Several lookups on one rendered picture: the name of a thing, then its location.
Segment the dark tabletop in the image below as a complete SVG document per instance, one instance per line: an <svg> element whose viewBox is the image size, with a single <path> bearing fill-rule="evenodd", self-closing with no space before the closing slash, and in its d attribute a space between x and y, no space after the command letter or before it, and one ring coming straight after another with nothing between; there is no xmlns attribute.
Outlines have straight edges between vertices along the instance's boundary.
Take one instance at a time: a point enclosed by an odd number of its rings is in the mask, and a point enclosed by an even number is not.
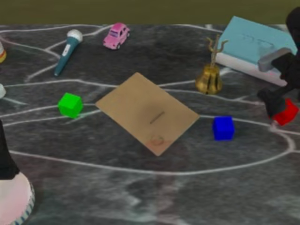
<svg viewBox="0 0 300 225"><path fill-rule="evenodd" d="M53 76L66 33L78 46ZM300 116L271 128L256 92L273 85L221 67L223 90L206 96L195 77L210 61L206 37L222 26L130 26L119 51L102 46L106 26L1 26L0 119L7 144L33 183L28 225L299 225ZM200 114L156 157L94 103L140 72ZM65 92L82 97L78 119L62 117ZM296 92L289 97L296 102ZM236 135L216 142L212 119L231 115Z"/></svg>

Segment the teal microphone handle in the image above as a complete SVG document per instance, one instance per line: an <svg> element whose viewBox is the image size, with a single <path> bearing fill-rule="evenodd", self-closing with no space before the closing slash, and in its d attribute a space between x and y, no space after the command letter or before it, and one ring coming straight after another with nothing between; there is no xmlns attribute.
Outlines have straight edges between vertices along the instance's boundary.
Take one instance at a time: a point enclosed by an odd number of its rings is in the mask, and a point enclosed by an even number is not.
<svg viewBox="0 0 300 225"><path fill-rule="evenodd" d="M77 45L79 44L79 40L77 40L74 37L68 37L67 38L67 44L65 47L65 50L63 51L60 60L55 68L54 71L54 75L58 76L63 68L65 67L66 63L68 62L72 52L74 51L74 49L77 47Z"/></svg>

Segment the brass bell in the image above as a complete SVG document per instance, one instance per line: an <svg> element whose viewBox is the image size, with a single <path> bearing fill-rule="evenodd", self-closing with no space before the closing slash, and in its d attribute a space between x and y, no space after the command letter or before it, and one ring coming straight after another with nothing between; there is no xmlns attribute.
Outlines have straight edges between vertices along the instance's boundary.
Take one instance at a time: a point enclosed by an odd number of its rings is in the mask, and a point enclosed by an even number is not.
<svg viewBox="0 0 300 225"><path fill-rule="evenodd" d="M221 91L223 85L220 77L220 68L216 65L216 56L217 53L223 51L224 44L227 41L223 41L221 48L218 49L220 35L217 35L215 45L212 48L213 41L210 38L207 38L210 42L209 50L211 51L211 63L205 65L201 74L199 74L195 80L196 88L199 92L208 95L217 94Z"/></svg>

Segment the cardboard sheet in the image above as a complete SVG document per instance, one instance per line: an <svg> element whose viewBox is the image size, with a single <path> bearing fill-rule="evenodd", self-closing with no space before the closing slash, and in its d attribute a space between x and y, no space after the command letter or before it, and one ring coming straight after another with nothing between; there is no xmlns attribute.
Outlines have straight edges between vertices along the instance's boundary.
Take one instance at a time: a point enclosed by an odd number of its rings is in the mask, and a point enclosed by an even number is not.
<svg viewBox="0 0 300 225"><path fill-rule="evenodd" d="M199 118L140 73L97 101L96 106L156 156Z"/></svg>

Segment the blue cube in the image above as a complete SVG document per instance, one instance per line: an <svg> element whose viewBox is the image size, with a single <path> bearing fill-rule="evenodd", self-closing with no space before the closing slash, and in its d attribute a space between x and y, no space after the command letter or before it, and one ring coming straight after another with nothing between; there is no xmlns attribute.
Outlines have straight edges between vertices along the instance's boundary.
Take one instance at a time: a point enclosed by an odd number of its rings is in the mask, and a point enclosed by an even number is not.
<svg viewBox="0 0 300 225"><path fill-rule="evenodd" d="M235 128L231 116L215 117L212 130L216 141L233 139Z"/></svg>

